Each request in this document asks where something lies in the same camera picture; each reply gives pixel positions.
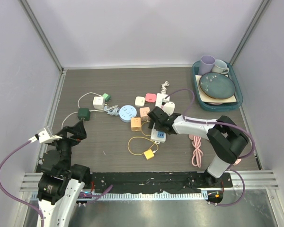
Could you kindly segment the white multicolour power strip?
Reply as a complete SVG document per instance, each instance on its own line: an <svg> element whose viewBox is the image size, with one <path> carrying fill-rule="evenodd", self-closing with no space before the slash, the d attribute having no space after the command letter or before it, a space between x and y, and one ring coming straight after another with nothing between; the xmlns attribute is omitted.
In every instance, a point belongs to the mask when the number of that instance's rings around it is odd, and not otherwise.
<svg viewBox="0 0 284 227"><path fill-rule="evenodd" d="M151 130L151 140L154 141L156 144L164 143L166 141L166 133L164 131L160 131L160 129L162 127L162 120L166 119L161 107L163 104L163 100L168 96L168 86L168 81L165 81L163 84L161 84L160 93L157 93L156 95L154 114L151 114L152 116L154 116L153 126Z"/></svg>

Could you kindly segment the orange cube socket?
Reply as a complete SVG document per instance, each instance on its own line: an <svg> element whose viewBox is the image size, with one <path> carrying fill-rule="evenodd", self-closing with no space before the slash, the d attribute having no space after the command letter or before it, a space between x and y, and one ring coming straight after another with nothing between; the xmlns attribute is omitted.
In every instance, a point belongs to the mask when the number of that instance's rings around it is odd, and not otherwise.
<svg viewBox="0 0 284 227"><path fill-rule="evenodd" d="M142 130L142 121L140 117L131 118L130 121L131 131L141 131Z"/></svg>

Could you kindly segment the dark green cube socket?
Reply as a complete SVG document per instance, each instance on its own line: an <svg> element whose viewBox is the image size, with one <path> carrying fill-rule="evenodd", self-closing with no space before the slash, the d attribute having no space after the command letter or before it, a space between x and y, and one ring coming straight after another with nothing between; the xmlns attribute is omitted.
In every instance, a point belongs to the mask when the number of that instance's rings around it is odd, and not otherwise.
<svg viewBox="0 0 284 227"><path fill-rule="evenodd" d="M90 120L90 110L88 108L79 108L77 118L83 121Z"/></svg>

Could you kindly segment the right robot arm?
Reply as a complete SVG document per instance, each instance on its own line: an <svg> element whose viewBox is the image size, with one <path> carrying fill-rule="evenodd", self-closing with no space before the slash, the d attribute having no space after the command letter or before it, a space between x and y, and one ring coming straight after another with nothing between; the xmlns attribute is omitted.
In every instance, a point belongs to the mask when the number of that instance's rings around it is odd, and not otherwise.
<svg viewBox="0 0 284 227"><path fill-rule="evenodd" d="M229 117L202 120L173 113L168 115L160 107L148 113L150 127L168 135L187 134L210 142L215 157L203 173L205 183L214 187L222 180L223 173L235 163L249 143L246 134Z"/></svg>

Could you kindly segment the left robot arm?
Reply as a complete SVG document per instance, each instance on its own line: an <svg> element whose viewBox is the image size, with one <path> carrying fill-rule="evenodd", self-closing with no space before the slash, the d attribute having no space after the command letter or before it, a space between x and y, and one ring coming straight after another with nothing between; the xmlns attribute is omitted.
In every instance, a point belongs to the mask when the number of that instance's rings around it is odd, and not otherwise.
<svg viewBox="0 0 284 227"><path fill-rule="evenodd" d="M36 135L40 143L54 147L43 154L38 182L42 227L67 227L80 191L91 184L90 168L71 163L72 147L86 137L83 120L56 134L44 127Z"/></svg>

